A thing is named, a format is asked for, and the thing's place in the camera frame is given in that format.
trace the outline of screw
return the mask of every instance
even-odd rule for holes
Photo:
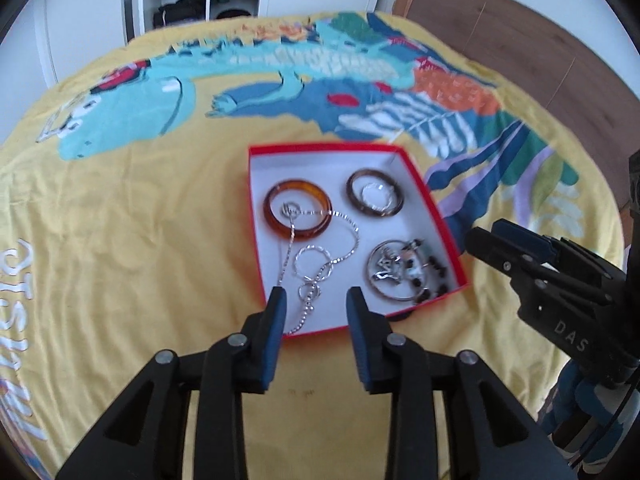
[[[159,365],[167,365],[174,360],[174,353],[171,350],[161,350],[156,354],[155,359]]]
[[[463,350],[458,354],[458,357],[465,365],[474,365],[478,362],[478,354],[473,350]]]
[[[232,334],[226,339],[226,342],[231,346],[239,347],[246,345],[247,338],[244,334]]]
[[[403,346],[406,343],[406,337],[402,334],[392,332],[386,336],[386,342],[391,346]]]

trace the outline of silver chain necklace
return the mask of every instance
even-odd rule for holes
[[[293,335],[302,329],[302,327],[306,323],[306,319],[314,310],[313,301],[317,299],[321,294],[320,286],[318,285],[318,283],[323,282],[324,280],[329,278],[335,265],[342,263],[344,260],[346,260],[347,258],[350,258],[355,254],[356,250],[360,245],[360,229],[358,228],[357,224],[344,213],[340,213],[338,211],[332,211],[332,210],[331,211],[325,211],[325,210],[302,211],[300,206],[295,202],[284,203],[282,205],[281,213],[285,216],[285,218],[289,219],[289,223],[291,225],[291,234],[289,237],[287,254],[284,257],[284,263],[282,264],[282,269],[280,270],[280,275],[278,277],[278,286],[282,285],[282,281],[284,280],[284,275],[287,271],[287,266],[289,265],[289,260],[291,258],[291,251],[293,249],[293,241],[296,238],[296,227],[294,225],[294,220],[298,216],[300,215],[335,216],[349,223],[349,225],[353,228],[353,234],[355,238],[355,243],[351,251],[349,251],[344,256],[341,256],[340,258],[331,259],[331,256],[327,250],[325,250],[322,247],[314,246],[314,245],[308,245],[300,249],[300,251],[296,255],[296,263],[297,263],[297,260],[300,257],[300,254],[308,250],[316,250],[324,254],[328,258],[328,261],[322,267],[320,267],[320,270],[318,271],[318,273],[313,279],[309,279],[308,276],[300,276],[296,272],[296,275],[302,278],[304,283],[298,289],[298,295],[300,297],[300,300],[302,301],[302,314],[300,315],[300,320],[298,321],[298,324],[295,327],[293,327],[293,329],[289,330],[288,332],[285,332],[286,335]],[[308,288],[308,292],[306,294],[303,293],[305,288]]]

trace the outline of amber bangle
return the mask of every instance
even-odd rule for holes
[[[273,186],[267,193],[264,203],[262,204],[264,218],[271,229],[287,240],[291,235],[291,225],[289,223],[283,224],[276,218],[271,209],[271,203],[280,193],[289,189],[295,189],[311,195],[318,200],[322,211],[331,211],[333,209],[327,193],[316,186],[316,184],[312,184],[306,180],[285,180]],[[329,227],[331,218],[332,216],[330,214],[325,214],[322,216],[320,223],[315,227],[311,227],[310,229],[296,229],[296,239],[309,240],[310,238],[321,235]]]
[[[391,188],[391,191],[393,192],[396,198],[395,207],[390,209],[385,209],[385,210],[373,209],[371,206],[367,205],[359,197],[357,197],[356,193],[353,190],[353,184],[355,183],[356,179],[360,178],[361,176],[373,176],[385,182]],[[347,191],[347,198],[349,199],[351,204],[359,211],[370,216],[386,217],[386,216],[397,215],[402,209],[402,206],[404,206],[404,193],[402,192],[401,187],[398,185],[398,183],[394,179],[388,176],[388,174],[383,173],[382,171],[379,171],[379,170],[356,171],[354,174],[352,174],[349,177],[347,181],[346,191]]]

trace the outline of door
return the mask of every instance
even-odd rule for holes
[[[57,81],[126,44],[122,0],[45,0],[50,58]]]

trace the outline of white lettering on tablecloth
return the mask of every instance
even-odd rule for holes
[[[25,240],[18,243],[22,250],[0,253],[0,410],[14,425],[9,429],[46,440],[44,431],[28,420],[33,416],[31,394],[20,385],[16,373],[22,367],[20,352],[29,348],[27,339],[19,338],[29,321],[23,302],[34,298],[33,277],[30,272],[23,273],[33,263],[33,248]]]

